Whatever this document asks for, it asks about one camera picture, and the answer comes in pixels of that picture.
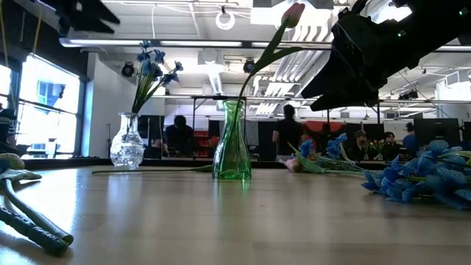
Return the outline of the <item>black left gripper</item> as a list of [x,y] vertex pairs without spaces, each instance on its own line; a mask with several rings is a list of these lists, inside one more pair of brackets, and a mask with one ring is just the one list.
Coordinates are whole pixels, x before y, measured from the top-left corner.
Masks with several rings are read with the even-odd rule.
[[59,35],[74,31],[98,32],[113,34],[114,30],[101,21],[120,24],[120,20],[104,4],[88,4],[87,14],[79,10],[77,0],[51,0],[50,5],[59,17]]

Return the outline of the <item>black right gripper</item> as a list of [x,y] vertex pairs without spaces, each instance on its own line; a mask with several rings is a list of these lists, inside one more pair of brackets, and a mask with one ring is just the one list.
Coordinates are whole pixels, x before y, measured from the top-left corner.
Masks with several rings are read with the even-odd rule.
[[338,13],[328,61],[305,86],[304,99],[319,96],[312,111],[349,106],[372,106],[385,79],[413,68],[411,19],[406,1],[388,1],[378,14],[363,14],[366,1]]

